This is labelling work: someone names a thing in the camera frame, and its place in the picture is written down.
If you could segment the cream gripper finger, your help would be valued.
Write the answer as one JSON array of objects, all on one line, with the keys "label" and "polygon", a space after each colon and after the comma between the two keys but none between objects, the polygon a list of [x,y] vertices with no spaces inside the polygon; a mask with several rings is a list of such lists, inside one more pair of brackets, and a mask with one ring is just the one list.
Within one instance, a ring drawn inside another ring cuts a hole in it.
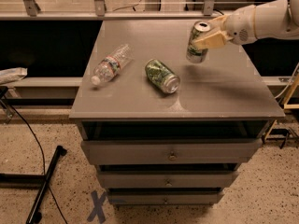
[{"label": "cream gripper finger", "polygon": [[222,25],[227,21],[228,18],[229,15],[220,15],[216,18],[209,20],[208,22],[212,25]]},{"label": "cream gripper finger", "polygon": [[226,45],[233,39],[226,31],[212,30],[210,32],[200,33],[192,44],[197,49],[217,49]]}]

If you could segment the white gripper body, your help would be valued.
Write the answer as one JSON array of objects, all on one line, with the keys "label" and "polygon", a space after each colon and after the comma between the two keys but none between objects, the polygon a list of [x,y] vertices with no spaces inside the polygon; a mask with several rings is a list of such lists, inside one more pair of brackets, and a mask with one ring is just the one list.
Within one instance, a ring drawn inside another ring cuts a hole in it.
[{"label": "white gripper body", "polygon": [[228,16],[224,24],[232,43],[246,45],[257,40],[254,30],[255,10],[256,6],[250,5],[239,8]]}]

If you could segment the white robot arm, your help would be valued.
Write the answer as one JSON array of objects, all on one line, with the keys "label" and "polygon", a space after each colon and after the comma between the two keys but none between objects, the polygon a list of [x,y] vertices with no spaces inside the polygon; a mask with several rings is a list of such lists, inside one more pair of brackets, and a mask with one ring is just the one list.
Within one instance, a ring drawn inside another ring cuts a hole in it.
[{"label": "white robot arm", "polygon": [[197,49],[221,48],[227,42],[246,45],[264,38],[296,40],[299,36],[299,0],[275,0],[242,7],[209,23],[212,29],[192,41]]}]

